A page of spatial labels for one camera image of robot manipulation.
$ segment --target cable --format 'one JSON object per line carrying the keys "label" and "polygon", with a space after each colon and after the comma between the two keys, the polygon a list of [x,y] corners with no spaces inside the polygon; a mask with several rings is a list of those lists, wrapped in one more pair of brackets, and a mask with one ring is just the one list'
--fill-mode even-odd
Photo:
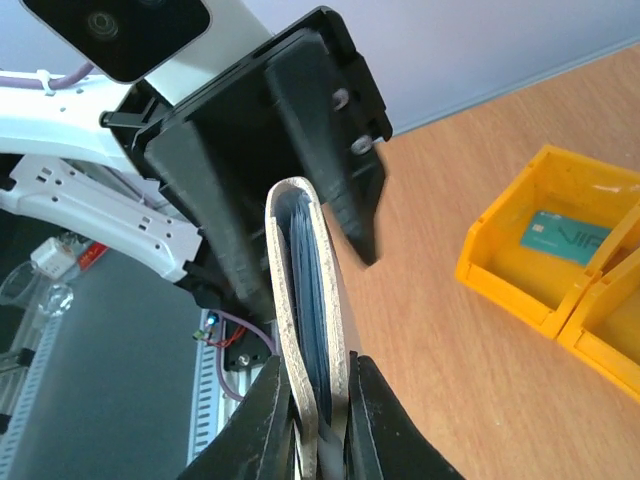
{"label": "cable", "polygon": [[[70,87],[71,85],[75,85],[84,77],[86,77],[89,72],[91,72],[91,70],[93,70],[93,64],[87,62],[78,70],[65,77],[52,78],[51,80],[49,80],[49,88],[51,88],[51,90],[61,90],[63,88]],[[41,90],[42,82],[34,78],[18,78],[0,75],[0,87],[30,88]]]}
{"label": "cable", "polygon": [[[264,343],[266,343],[267,347],[269,347],[269,350],[271,351],[271,353],[273,355],[276,354],[276,346],[273,343],[273,340],[271,340],[266,333],[264,333],[262,330],[260,330],[258,327],[256,327],[252,323],[249,323],[246,320],[238,318],[235,315],[231,315],[230,313],[223,312],[222,310],[212,310],[212,312],[218,314],[218,316],[220,317],[220,340],[218,341],[219,343],[222,342],[224,339],[225,324],[227,320],[229,320],[231,322],[237,323],[239,326],[244,327],[247,330],[250,330],[256,335],[258,335],[264,341]],[[222,348],[218,347],[218,351],[216,352],[216,375],[218,376],[218,383],[220,384],[220,388],[222,388],[222,391],[229,398],[231,398],[232,400],[235,400],[236,402],[241,402],[242,400],[244,400],[244,397],[234,392],[224,378],[224,373],[222,372],[222,350],[224,350],[224,347]]]}

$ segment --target wooden table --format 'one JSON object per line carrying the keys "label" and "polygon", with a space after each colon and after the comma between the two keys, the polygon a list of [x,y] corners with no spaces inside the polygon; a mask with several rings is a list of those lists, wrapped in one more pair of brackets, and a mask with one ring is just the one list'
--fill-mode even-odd
{"label": "wooden table", "polygon": [[381,261],[363,271],[336,236],[364,351],[469,479],[640,479],[640,405],[454,280],[467,229],[545,143],[640,169],[640,46],[381,146]]}

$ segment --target yellow plastic container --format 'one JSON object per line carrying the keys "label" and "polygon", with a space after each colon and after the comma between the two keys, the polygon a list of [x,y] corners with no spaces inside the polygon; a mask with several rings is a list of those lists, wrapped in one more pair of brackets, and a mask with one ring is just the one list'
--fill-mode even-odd
{"label": "yellow plastic container", "polygon": [[589,289],[558,341],[640,402],[640,250]]}
{"label": "yellow plastic container", "polygon": [[[639,186],[636,172],[545,146],[471,227],[456,278],[556,338],[589,287],[633,247]],[[520,246],[540,210],[612,232],[585,268]]]}

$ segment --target gray wall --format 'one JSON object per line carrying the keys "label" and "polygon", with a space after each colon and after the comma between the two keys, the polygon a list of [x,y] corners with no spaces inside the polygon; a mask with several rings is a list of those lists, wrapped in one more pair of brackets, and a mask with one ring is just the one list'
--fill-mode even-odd
{"label": "gray wall", "polygon": [[[319,0],[245,0],[278,31]],[[638,0],[342,0],[345,18],[406,130],[640,39]],[[0,67],[66,72],[81,59],[19,5],[0,2]]]}

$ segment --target zip tie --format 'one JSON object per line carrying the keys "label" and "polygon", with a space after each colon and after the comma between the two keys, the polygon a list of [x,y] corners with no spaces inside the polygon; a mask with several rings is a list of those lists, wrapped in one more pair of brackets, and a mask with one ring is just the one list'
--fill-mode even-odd
{"label": "zip tie", "polygon": [[49,82],[51,81],[51,74],[46,70],[38,70],[36,74],[38,75],[38,80],[40,80],[40,83],[42,83],[44,94],[47,97],[53,97],[56,92],[49,86]]}

